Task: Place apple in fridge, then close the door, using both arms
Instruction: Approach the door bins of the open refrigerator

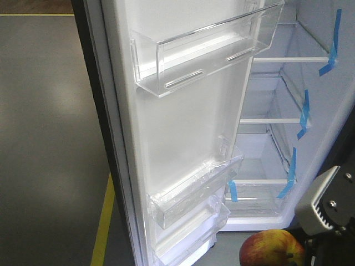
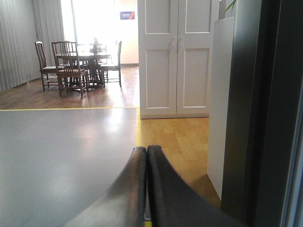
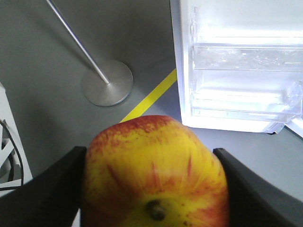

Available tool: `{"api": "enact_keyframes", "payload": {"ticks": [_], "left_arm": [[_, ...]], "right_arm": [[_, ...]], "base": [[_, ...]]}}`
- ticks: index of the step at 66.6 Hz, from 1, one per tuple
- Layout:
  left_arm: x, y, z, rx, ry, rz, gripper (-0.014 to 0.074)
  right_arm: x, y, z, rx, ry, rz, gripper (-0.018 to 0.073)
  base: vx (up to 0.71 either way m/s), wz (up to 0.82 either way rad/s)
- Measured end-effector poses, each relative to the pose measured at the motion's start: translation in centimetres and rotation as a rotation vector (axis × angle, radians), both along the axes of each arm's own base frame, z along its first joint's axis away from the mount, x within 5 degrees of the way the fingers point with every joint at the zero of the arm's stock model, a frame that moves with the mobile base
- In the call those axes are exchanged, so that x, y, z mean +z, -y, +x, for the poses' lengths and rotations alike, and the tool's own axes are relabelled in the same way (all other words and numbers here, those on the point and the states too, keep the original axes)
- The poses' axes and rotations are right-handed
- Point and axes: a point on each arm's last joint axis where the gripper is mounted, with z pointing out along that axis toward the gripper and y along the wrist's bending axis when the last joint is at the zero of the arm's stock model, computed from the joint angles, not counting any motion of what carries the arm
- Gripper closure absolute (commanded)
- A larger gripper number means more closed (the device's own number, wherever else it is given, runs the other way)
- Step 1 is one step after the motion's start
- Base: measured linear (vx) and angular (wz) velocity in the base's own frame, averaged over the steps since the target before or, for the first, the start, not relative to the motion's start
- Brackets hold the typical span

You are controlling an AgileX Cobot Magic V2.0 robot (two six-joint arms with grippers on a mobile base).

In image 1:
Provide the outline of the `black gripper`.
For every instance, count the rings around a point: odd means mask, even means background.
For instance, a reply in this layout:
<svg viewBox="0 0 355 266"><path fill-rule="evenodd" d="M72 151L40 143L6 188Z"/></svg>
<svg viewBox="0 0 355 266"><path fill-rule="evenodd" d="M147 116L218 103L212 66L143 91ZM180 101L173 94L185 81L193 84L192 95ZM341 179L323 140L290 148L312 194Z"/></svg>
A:
<svg viewBox="0 0 355 266"><path fill-rule="evenodd" d="M304 248L300 263L291 265L354 265L354 226L309 236L300 226L285 229Z"/></svg>

